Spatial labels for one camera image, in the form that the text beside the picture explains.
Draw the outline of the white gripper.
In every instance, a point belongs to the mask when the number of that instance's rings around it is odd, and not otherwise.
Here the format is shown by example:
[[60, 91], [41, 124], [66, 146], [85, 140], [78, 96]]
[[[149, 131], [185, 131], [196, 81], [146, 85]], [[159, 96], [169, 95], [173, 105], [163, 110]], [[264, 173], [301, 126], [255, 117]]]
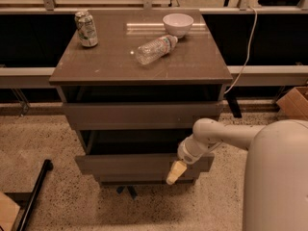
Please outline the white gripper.
[[193, 165], [208, 152], [208, 145], [198, 141], [194, 135], [186, 137], [180, 142], [177, 149], [177, 156], [181, 161], [172, 163], [167, 175], [167, 183], [173, 185], [187, 170], [187, 165]]

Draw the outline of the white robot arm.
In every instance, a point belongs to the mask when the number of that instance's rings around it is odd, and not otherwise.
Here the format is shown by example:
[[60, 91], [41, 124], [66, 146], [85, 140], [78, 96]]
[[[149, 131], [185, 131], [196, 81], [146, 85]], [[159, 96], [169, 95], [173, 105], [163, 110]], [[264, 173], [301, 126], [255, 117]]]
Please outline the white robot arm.
[[167, 183], [220, 143], [247, 151], [243, 231], [308, 231], [308, 122], [225, 125], [201, 118], [179, 144]]

